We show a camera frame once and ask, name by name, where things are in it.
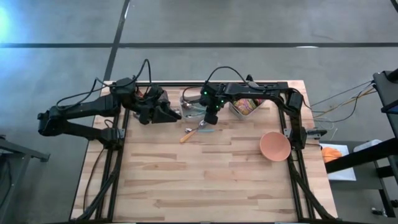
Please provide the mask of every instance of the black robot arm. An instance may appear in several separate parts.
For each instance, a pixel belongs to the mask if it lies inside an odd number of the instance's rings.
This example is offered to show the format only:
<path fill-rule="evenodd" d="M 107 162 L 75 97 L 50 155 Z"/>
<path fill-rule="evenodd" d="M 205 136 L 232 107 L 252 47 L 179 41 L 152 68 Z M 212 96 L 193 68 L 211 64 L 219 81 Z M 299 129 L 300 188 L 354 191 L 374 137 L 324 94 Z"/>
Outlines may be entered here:
<path fill-rule="evenodd" d="M 289 88 L 286 83 L 266 83 L 262 86 L 241 85 L 238 83 L 213 84 L 207 82 L 200 91 L 200 104 L 206 106 L 205 121 L 216 124 L 217 112 L 227 102 L 234 102 L 243 98 L 263 99 L 273 101 L 279 109 L 290 117 L 292 131 L 289 141 L 294 149 L 303 149 L 307 140 L 307 132 L 302 127 L 301 106 L 303 95 L 296 89 Z"/>
<path fill-rule="evenodd" d="M 57 136 L 70 134 L 81 136 L 88 140 L 98 140 L 107 149 L 117 149 L 119 136 L 122 132 L 117 128 L 97 129 L 81 124 L 75 124 L 68 119 L 84 118 L 100 115 L 112 117 L 120 113 L 121 106 L 139 114 L 142 124 L 176 122 L 181 116 L 170 109 L 167 92 L 156 84 L 141 95 L 135 79 L 123 78 L 109 85 L 111 94 L 100 96 L 98 99 L 79 103 L 77 105 L 52 106 L 44 113 L 39 113 L 39 133 L 43 136 Z"/>

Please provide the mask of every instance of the butcher block tabletop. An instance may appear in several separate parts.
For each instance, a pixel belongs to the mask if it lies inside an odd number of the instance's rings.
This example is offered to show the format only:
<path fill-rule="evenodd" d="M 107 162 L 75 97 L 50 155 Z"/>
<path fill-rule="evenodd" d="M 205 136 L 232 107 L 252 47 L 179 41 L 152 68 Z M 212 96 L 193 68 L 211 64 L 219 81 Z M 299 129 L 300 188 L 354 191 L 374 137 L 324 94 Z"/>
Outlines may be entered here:
<path fill-rule="evenodd" d="M 304 82 L 287 82 L 289 87 L 303 94 L 309 105 Z M 185 87 L 164 89 L 169 94 L 171 107 L 180 108 L 179 98 Z M 199 91 L 200 88 L 192 88 L 186 95 L 199 95 Z M 109 94 L 109 89 L 104 88 L 101 94 Z M 96 116 L 93 126 L 105 128 L 105 119 Z M 312 113 L 304 106 L 302 122 L 306 128 L 314 127 Z M 179 143 L 185 128 L 197 126 L 198 122 L 184 120 L 142 125 L 130 112 L 114 222 L 297 221 L 287 162 L 272 162 L 262 156 L 259 148 L 263 134 L 281 132 L 278 108 L 273 102 L 266 101 L 245 121 L 232 114 L 227 104 L 218 113 L 217 125 L 206 127 L 214 132 L 195 133 L 186 143 Z M 88 145 L 71 218 L 83 212 L 85 189 L 102 148 L 98 141 L 90 141 Z M 302 152 L 311 191 L 336 217 L 320 148 L 307 145 Z M 100 189 L 105 158 L 106 150 L 101 154 L 88 188 L 86 207 Z M 110 190 L 105 197 L 105 215 L 109 195 Z M 301 190 L 300 198 L 304 217 L 308 217 Z"/>

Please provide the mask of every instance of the black stand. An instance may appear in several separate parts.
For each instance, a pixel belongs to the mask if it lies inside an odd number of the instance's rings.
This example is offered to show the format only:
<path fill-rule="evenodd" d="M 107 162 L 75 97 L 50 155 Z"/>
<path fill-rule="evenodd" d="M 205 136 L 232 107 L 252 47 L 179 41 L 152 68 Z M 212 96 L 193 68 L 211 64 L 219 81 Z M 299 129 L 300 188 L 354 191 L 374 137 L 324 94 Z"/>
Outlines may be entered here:
<path fill-rule="evenodd" d="M 6 169 L 5 175 L 0 184 L 1 195 L 4 195 L 4 203 L 0 207 L 0 223 L 9 223 L 16 201 L 16 194 L 23 181 L 30 158 L 38 158 L 42 162 L 49 160 L 50 154 L 45 154 L 24 146 L 11 143 L 0 138 L 0 149 L 8 151 L 1 153 L 0 167 Z"/>
<path fill-rule="evenodd" d="M 375 84 L 374 88 L 379 93 L 383 106 L 391 105 L 396 102 L 398 97 L 398 70 L 394 72 L 386 71 L 375 73 L 373 78 Z M 352 147 L 351 149 L 349 147 L 349 155 L 328 162 L 325 166 L 328 173 L 354 167 L 357 177 L 362 177 L 361 173 L 363 172 L 361 172 L 361 170 L 367 173 L 365 174 L 367 178 L 372 177 L 372 175 L 376 176 L 378 181 L 380 181 L 380 187 L 377 187 L 377 184 L 369 184 L 371 181 L 364 181 L 362 189 L 366 189 L 364 185 L 372 185 L 372 189 L 378 189 L 383 201 L 384 209 L 386 210 L 386 215 L 388 217 L 396 217 L 382 178 L 394 176 L 398 184 L 398 160 L 396 156 L 398 155 L 398 114 L 388 113 L 387 117 L 394 132 L 394 138 L 358 152 L 353 152 Z M 352 143 L 346 142 L 342 144 L 350 145 Z M 378 166 L 377 160 L 383 158 L 388 158 L 390 163 L 389 166 Z"/>

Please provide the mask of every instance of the pink bowl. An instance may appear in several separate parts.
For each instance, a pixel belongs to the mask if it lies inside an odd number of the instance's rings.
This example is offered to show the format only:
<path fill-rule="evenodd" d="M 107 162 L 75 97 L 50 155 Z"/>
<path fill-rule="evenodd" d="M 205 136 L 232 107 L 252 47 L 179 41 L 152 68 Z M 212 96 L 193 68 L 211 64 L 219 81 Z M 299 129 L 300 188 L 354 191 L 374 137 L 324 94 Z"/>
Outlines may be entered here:
<path fill-rule="evenodd" d="M 262 155 L 272 161 L 284 161 L 291 151 L 289 140 L 281 133 L 269 132 L 261 137 Z"/>

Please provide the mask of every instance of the concrete floor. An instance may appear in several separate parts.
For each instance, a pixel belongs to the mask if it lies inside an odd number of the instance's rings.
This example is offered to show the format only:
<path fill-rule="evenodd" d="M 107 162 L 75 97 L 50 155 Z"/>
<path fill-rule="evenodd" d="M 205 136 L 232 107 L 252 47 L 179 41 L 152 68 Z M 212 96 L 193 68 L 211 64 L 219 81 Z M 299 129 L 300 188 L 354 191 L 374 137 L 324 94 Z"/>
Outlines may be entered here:
<path fill-rule="evenodd" d="M 0 43 L 112 43 L 123 3 L 5 0 L 0 2 Z M 397 42 L 397 21 L 389 0 L 132 0 L 121 42 Z M 95 77 L 103 78 L 110 51 L 0 49 L 0 133 L 51 153 L 47 163 L 31 161 L 16 221 L 68 220 L 87 141 L 42 137 L 36 116 L 60 98 L 87 91 Z M 150 59 L 154 80 L 203 80 L 215 67 L 230 65 L 257 80 L 305 80 L 315 103 L 370 80 L 374 72 L 397 68 L 397 55 L 398 48 L 119 49 L 111 79 L 135 74 L 144 58 Z M 220 71 L 214 79 L 237 77 Z M 315 109 L 325 110 L 353 93 Z M 354 115 L 336 124 L 333 139 L 391 138 L 380 107 L 376 94 L 359 100 Z M 351 110 L 352 105 L 345 106 L 328 118 L 344 118 Z M 93 118 L 76 122 L 91 125 Z M 398 198 L 397 186 L 387 182 L 391 198 Z M 381 206 L 378 193 L 334 190 L 333 195 L 340 218 L 396 221 L 369 214 L 371 206 Z"/>

